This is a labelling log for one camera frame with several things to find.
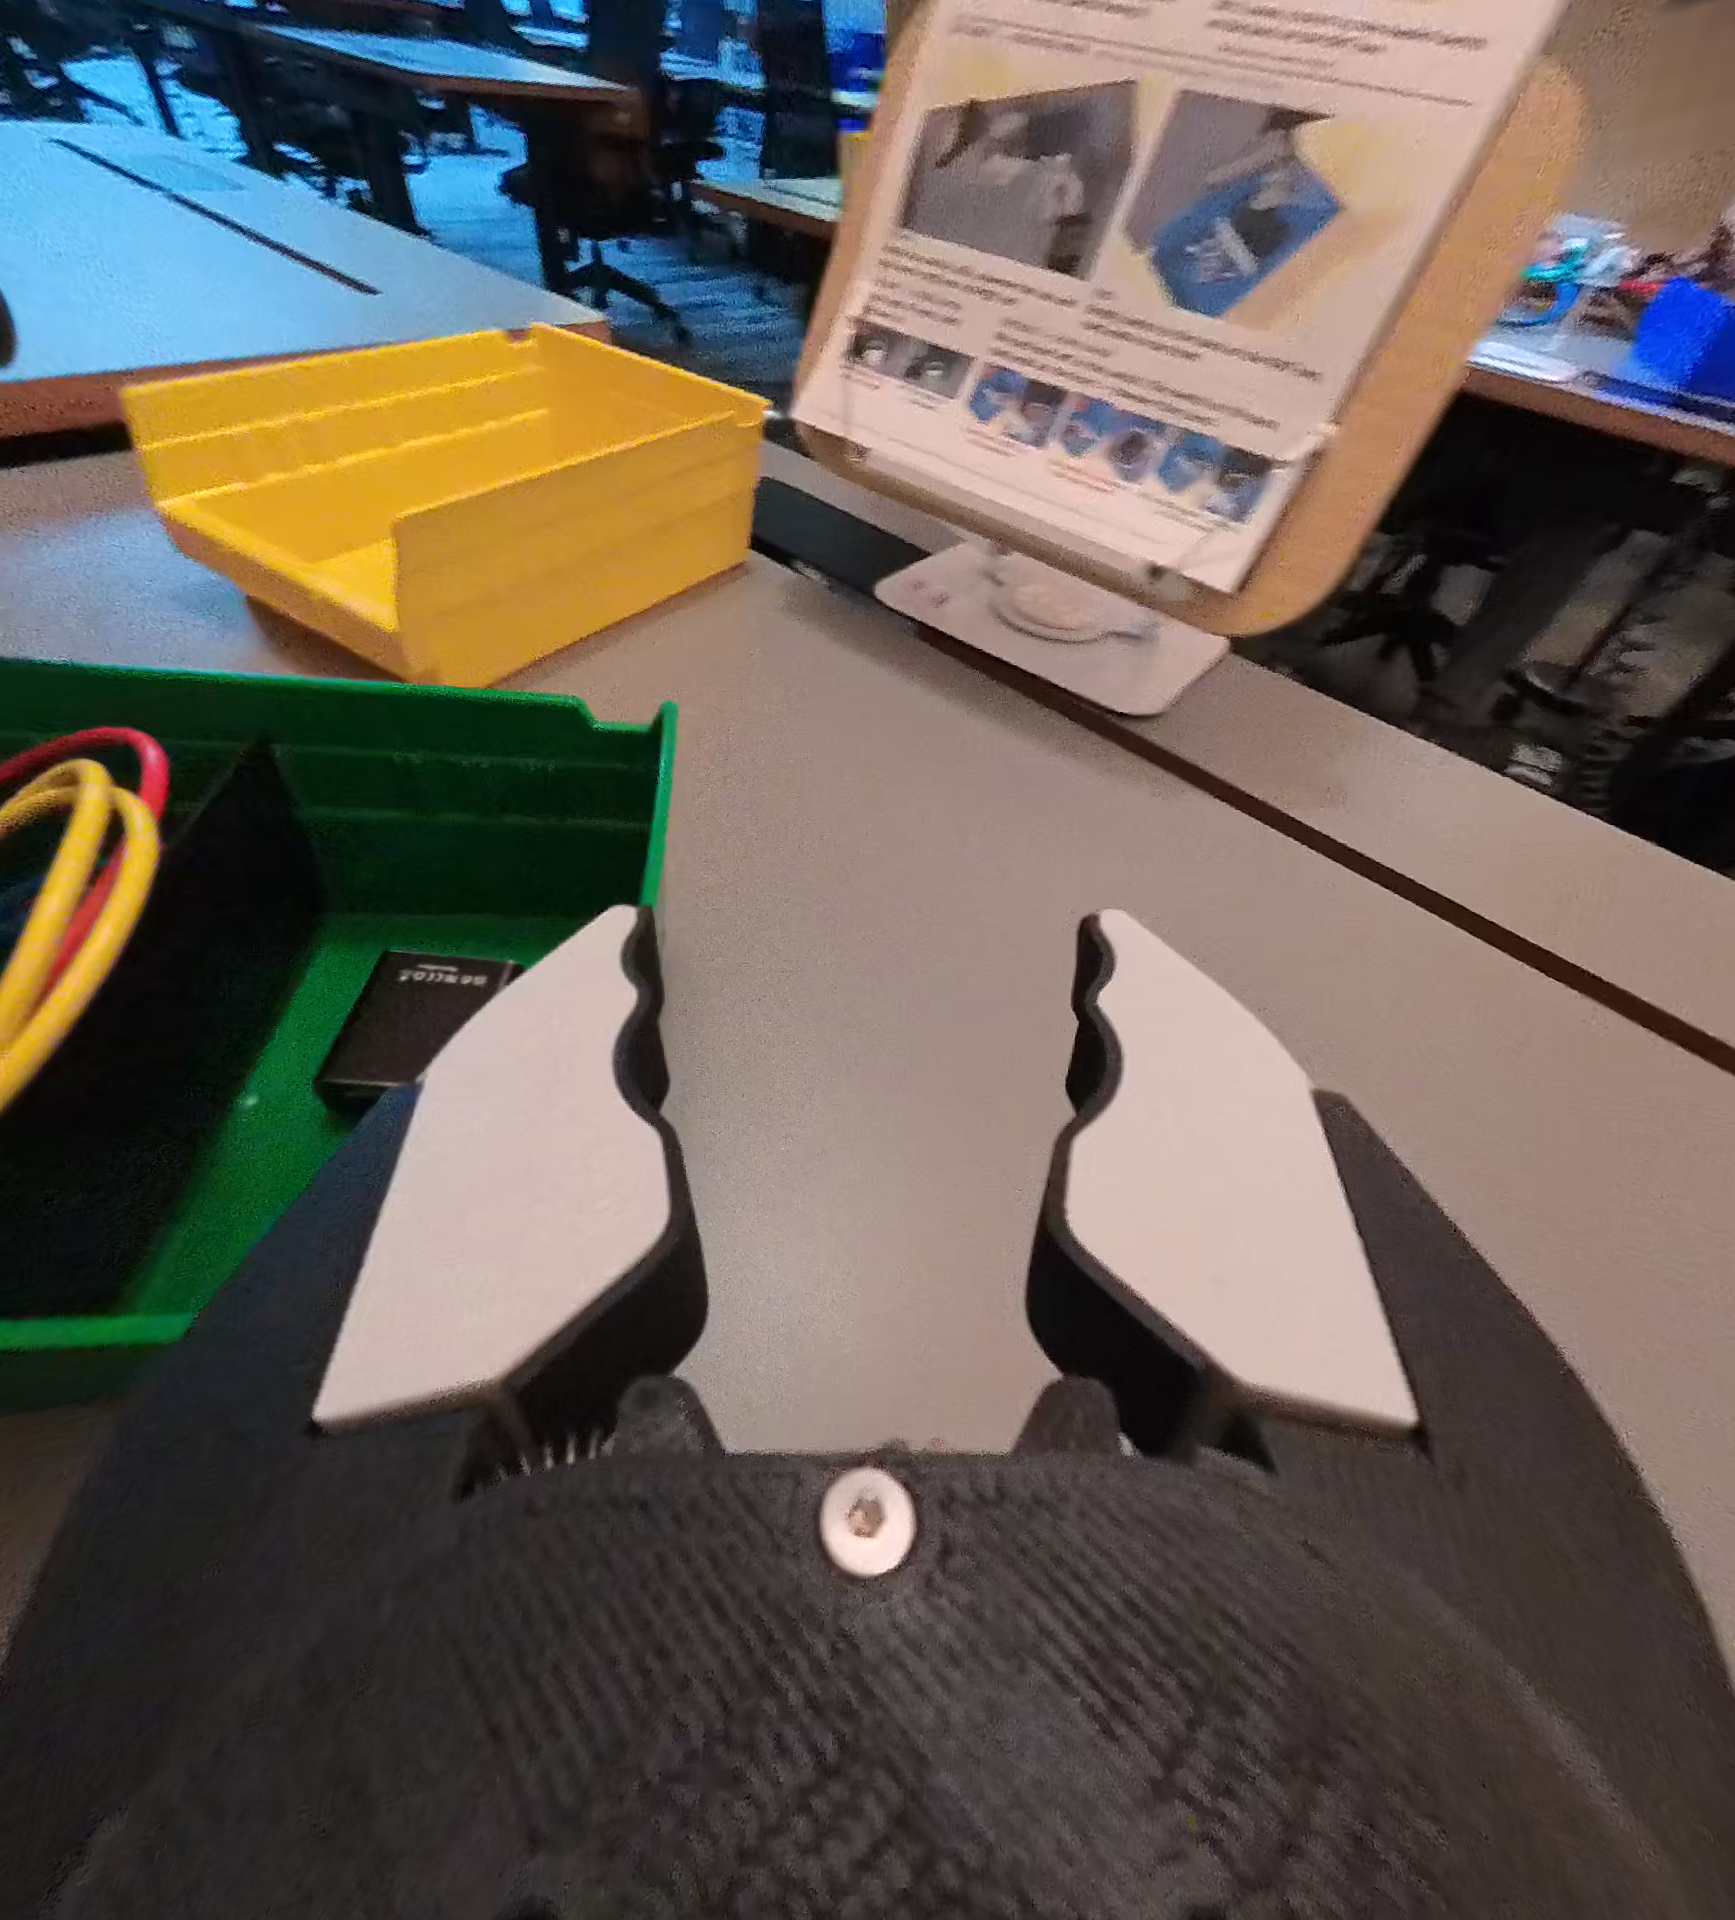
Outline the printed instruction sheet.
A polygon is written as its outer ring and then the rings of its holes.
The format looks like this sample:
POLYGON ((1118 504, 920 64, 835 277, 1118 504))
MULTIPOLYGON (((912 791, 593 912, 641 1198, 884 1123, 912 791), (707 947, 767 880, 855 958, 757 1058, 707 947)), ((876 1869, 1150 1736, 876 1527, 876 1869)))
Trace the printed instruction sheet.
POLYGON ((1240 589, 1564 4, 930 4, 797 425, 1240 589))

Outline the yellow plastic bin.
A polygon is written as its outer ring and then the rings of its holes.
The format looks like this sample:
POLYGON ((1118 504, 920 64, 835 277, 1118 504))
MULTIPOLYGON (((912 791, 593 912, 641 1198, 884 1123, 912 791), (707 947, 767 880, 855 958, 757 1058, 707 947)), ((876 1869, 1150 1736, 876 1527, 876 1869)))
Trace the yellow plastic bin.
POLYGON ((163 527, 407 684, 493 689, 751 555, 769 404, 565 327, 123 391, 163 527))

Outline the blue plastic bin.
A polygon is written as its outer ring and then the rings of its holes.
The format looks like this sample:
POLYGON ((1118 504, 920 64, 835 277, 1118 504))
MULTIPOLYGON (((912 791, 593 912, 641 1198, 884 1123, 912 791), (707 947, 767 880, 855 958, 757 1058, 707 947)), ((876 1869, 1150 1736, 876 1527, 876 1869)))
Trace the blue plastic bin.
POLYGON ((1690 279, 1664 282, 1642 315, 1626 374, 1735 404, 1735 298, 1690 279))

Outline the green plastic bin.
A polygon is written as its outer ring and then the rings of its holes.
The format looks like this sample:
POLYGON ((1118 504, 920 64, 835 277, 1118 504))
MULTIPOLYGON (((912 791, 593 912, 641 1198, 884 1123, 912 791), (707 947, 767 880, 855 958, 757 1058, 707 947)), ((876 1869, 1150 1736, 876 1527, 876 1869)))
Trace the green plastic bin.
POLYGON ((0 1117, 0 1416, 111 1398, 347 1145, 327 1063, 391 953, 539 963, 659 901, 677 711, 0 660, 0 764, 135 786, 161 870, 111 978, 0 1117))

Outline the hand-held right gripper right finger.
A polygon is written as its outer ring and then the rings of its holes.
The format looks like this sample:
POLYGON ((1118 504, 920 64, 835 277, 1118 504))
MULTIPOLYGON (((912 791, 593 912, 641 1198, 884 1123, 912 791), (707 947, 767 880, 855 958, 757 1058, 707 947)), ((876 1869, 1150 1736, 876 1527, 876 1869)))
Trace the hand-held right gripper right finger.
POLYGON ((1032 1332, 1120 1447, 1184 1460, 1286 1423, 1412 1442, 1422 1412, 1318 1093, 1132 914, 1076 930, 1072 1114, 1032 1241, 1032 1332))

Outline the black ethernet splitter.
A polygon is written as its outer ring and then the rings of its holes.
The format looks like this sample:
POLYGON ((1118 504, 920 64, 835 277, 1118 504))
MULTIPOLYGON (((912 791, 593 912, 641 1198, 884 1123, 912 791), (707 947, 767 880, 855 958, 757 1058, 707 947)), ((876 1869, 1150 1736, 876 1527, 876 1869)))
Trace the black ethernet splitter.
POLYGON ((337 1113, 363 1113, 421 1082, 449 1043, 525 967, 507 958, 391 949, 335 1035, 315 1093, 337 1113))

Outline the wooden clipboard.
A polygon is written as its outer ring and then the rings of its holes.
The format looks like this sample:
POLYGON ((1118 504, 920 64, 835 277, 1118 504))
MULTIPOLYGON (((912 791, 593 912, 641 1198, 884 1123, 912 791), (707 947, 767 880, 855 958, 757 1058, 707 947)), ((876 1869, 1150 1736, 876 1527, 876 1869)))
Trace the wooden clipboard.
POLYGON ((1178 615, 1232 641, 1288 627, 1342 586, 1460 393, 1472 348, 1566 199, 1584 117, 1582 90, 1566 66, 1552 57, 1536 61, 1448 213, 1408 300, 1388 322, 1354 393, 1340 402, 1332 436, 1308 460, 1272 538, 1236 590, 1220 593, 1178 569, 1114 556, 1098 541, 1000 506, 970 485, 922 478, 886 454, 862 451, 853 430, 799 425, 801 443, 839 478, 1150 612, 1178 615))

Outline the wooden office desk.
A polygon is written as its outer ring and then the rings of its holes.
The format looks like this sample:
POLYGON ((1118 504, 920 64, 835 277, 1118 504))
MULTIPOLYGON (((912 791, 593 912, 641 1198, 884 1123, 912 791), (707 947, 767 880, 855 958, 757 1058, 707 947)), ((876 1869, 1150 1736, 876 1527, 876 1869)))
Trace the wooden office desk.
POLYGON ((577 300, 127 127, 0 120, 0 445, 125 426, 141 381, 533 325, 577 300))

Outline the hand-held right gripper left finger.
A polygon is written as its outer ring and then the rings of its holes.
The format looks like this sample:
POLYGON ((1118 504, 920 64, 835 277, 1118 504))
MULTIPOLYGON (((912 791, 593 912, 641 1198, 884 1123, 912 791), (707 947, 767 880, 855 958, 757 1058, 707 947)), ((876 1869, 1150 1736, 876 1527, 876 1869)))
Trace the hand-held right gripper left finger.
POLYGON ((427 1068, 315 1423, 505 1414, 615 1424, 709 1321, 667 1117, 659 918, 613 906, 523 973, 427 1068))

